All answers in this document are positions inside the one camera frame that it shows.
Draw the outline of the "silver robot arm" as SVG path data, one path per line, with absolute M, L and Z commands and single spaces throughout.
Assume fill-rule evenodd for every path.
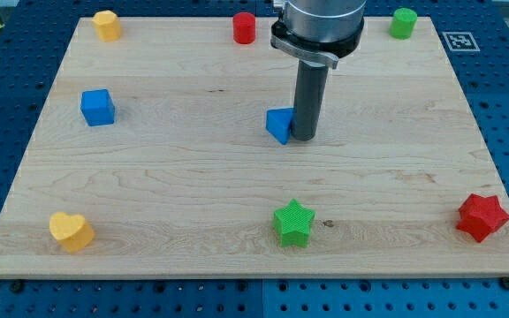
M 357 47 L 366 0 L 275 0 L 273 48 L 301 61 L 331 69 Z

